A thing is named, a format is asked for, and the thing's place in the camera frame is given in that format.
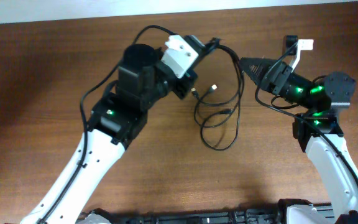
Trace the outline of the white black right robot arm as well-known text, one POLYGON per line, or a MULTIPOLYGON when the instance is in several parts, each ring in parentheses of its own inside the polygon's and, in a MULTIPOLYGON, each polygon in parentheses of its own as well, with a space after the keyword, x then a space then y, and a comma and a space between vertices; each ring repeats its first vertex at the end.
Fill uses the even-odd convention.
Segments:
POLYGON ((314 80, 281 60, 241 58, 241 70, 275 98, 306 108, 293 115, 293 137, 321 177, 336 223, 358 223, 358 170, 347 148, 339 114, 350 106, 356 81, 332 72, 314 80))

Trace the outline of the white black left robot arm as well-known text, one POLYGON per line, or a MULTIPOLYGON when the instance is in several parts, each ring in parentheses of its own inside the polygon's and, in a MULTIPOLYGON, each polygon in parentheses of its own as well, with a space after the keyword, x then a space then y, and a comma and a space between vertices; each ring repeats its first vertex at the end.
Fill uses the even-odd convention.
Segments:
POLYGON ((200 51, 167 44, 161 51, 130 45, 89 118, 76 151, 40 203, 22 223, 75 223, 107 171, 122 157, 147 123, 148 110, 174 92, 184 98, 194 84, 191 71, 200 51))

